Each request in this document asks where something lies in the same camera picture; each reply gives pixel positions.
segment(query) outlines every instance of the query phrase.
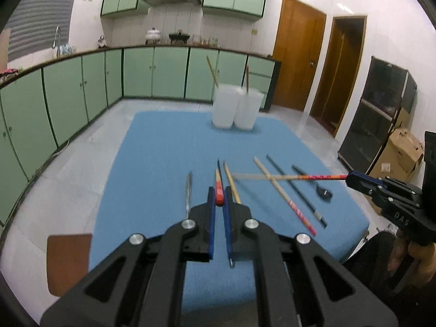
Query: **pot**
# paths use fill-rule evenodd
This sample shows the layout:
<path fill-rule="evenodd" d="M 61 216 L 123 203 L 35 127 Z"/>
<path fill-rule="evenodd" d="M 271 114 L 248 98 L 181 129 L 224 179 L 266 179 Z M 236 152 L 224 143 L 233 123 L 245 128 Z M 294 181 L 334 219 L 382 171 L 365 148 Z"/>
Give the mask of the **pot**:
<path fill-rule="evenodd" d="M 161 41 L 161 31 L 156 30 L 154 27 L 147 31 L 145 35 L 145 43 L 156 43 Z"/>

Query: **white plastic cup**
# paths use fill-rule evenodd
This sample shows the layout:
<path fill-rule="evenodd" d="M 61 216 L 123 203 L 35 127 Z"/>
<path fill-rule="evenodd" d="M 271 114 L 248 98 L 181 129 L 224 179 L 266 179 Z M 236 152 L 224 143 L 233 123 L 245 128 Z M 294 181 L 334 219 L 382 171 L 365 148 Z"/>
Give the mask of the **white plastic cup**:
<path fill-rule="evenodd" d="M 234 123 L 237 128 L 251 130 L 254 127 L 260 106 L 262 105 L 263 93 L 255 88 L 249 88 L 248 93 L 239 98 Z"/>
<path fill-rule="evenodd" d="M 219 88 L 215 88 L 212 108 L 212 124 L 214 127 L 221 129 L 232 127 L 239 98 L 243 94 L 244 91 L 240 86 L 219 84 Z"/>

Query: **cardboard box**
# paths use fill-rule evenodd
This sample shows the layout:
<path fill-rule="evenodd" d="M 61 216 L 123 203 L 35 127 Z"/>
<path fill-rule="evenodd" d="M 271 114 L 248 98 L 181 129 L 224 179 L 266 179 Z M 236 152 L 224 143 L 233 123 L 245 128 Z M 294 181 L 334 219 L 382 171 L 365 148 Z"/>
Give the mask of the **cardboard box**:
<path fill-rule="evenodd" d="M 398 128 L 389 136 L 386 147 L 369 175 L 375 178 L 389 176 L 408 183 L 419 172 L 423 158 L 424 147 L 419 140 L 409 130 Z M 368 200 L 380 215 L 381 209 L 369 197 Z"/>

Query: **blue object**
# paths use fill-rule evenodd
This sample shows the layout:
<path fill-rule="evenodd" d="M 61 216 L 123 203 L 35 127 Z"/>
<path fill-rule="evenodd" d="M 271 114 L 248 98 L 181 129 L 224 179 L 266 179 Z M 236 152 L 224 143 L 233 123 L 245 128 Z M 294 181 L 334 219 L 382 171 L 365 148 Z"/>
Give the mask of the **blue object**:
<path fill-rule="evenodd" d="M 102 197 L 92 237 L 89 267 L 93 268 L 132 233 L 146 237 L 163 234 L 183 220 L 186 174 L 192 170 L 192 206 L 205 203 L 214 186 L 216 159 L 225 160 L 232 172 L 260 173 L 257 156 L 269 154 L 287 173 L 297 164 L 307 173 L 331 174 L 322 162 L 280 121 L 259 117 L 252 131 L 215 129 L 211 113 L 141 112 L 135 115 L 113 164 Z M 223 173 L 223 186 L 228 185 Z M 326 218 L 324 229 L 286 183 L 283 188 L 317 229 L 316 240 L 335 259 L 346 257 L 368 229 L 369 221 L 348 194 L 344 183 L 325 181 L 334 193 L 323 202 L 310 183 L 295 182 Z M 308 233 L 271 183 L 263 180 L 236 182 L 242 203 L 254 218 L 277 233 L 294 237 Z M 240 304 L 254 300 L 251 262 L 228 265 L 224 220 L 215 217 L 214 258 L 210 263 L 188 262 L 184 283 L 183 313 Z"/>

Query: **countertop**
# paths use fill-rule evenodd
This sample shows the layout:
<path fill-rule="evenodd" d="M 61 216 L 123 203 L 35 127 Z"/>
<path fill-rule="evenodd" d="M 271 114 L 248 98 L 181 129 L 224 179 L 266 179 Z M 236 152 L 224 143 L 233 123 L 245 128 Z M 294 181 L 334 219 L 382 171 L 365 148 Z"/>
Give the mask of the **countertop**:
<path fill-rule="evenodd" d="M 127 49 L 127 48 L 144 48 L 144 47 L 146 47 L 146 48 L 147 47 L 192 47 L 192 48 L 202 48 L 202 49 L 212 49 L 212 50 L 223 50 L 223 51 L 229 51 L 229 52 L 234 52 L 234 53 L 239 53 L 239 54 L 246 54 L 246 55 L 250 55 L 250 56 L 256 56 L 256 57 L 263 58 L 263 59 L 266 59 L 266 60 L 278 61 L 278 60 L 275 60 L 275 59 L 271 58 L 271 56 L 267 56 L 265 54 L 253 53 L 253 52 L 236 50 L 236 49 L 228 49 L 228 48 L 222 48 L 222 47 L 212 47 L 212 46 L 209 46 L 209 45 L 194 45 L 192 43 L 187 43 L 187 44 L 169 44 L 169 43 L 162 43 L 162 44 L 137 44 L 137 45 L 126 45 L 126 46 L 121 46 L 121 47 L 104 47 L 104 48 L 93 49 L 93 50 L 85 50 L 85 51 L 82 51 L 82 52 L 79 52 L 79 53 L 69 54 L 69 55 L 66 55 L 66 56 L 61 56 L 60 58 L 51 59 L 51 60 L 39 63 L 37 65 L 33 65 L 33 66 L 31 66 L 31 67 L 29 67 L 27 69 L 24 69 L 18 75 L 13 76 L 11 78 L 8 78 L 6 81 L 0 83 L 0 87 L 5 87 L 6 85 L 8 85 L 11 82 L 14 82 L 18 78 L 20 78 L 21 76 L 24 76 L 26 74 L 30 74 L 31 72 L 36 71 L 37 69 L 41 69 L 42 67 L 46 67 L 48 65 L 51 65 L 51 64 L 54 64 L 54 63 L 57 63 L 57 62 L 60 62 L 60 61 L 64 61 L 64 60 L 68 60 L 68 59 L 73 59 L 73 58 L 78 57 L 78 56 L 83 56 L 83 55 L 88 55 L 88 54 L 93 54 L 93 53 L 99 53 L 101 51 Z"/>

